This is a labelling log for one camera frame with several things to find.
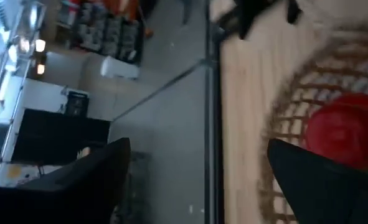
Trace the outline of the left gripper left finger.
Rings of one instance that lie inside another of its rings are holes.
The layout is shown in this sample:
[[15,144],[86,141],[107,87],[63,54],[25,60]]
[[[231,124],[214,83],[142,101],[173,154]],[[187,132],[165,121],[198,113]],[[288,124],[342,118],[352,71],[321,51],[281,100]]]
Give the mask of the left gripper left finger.
[[0,223],[109,223],[130,163],[121,138],[38,179],[0,187]]

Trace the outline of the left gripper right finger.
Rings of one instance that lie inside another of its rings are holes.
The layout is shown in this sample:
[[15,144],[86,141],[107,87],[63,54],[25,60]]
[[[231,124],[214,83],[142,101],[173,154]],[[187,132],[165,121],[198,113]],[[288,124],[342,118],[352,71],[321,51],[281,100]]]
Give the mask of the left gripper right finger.
[[299,223],[368,224],[368,173],[280,139],[267,157]]

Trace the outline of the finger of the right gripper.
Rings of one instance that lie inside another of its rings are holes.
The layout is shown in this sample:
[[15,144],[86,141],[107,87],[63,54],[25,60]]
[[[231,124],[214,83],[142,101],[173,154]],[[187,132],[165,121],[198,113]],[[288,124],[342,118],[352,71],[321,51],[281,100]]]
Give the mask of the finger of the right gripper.
[[276,2],[277,0],[235,0],[234,7],[216,21],[217,37],[228,39],[237,34],[239,39],[246,38],[255,19]]
[[286,20],[289,24],[295,24],[301,13],[302,10],[296,0],[287,0]]

